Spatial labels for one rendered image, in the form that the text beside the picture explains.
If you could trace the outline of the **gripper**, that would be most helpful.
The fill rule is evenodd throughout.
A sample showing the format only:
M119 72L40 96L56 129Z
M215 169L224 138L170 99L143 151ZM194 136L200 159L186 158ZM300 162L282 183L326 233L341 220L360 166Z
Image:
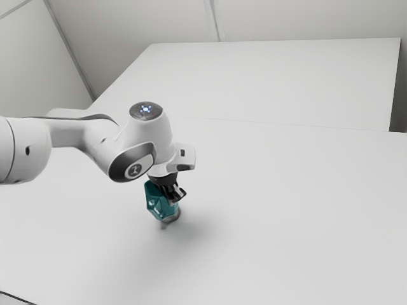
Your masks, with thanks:
M170 173L163 177L149 176L149 180L170 203L176 203L186 196L186 191L180 188L177 183L177 175L178 173ZM160 229L166 229L169 224L169 220L162 220Z

